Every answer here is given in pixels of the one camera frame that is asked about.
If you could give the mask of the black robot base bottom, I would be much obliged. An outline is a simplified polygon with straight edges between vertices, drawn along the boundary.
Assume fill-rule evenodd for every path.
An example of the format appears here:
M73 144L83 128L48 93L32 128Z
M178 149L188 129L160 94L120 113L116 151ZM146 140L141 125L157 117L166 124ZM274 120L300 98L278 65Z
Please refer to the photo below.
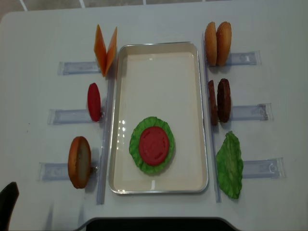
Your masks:
M236 231L218 218L99 218L82 226L85 231Z

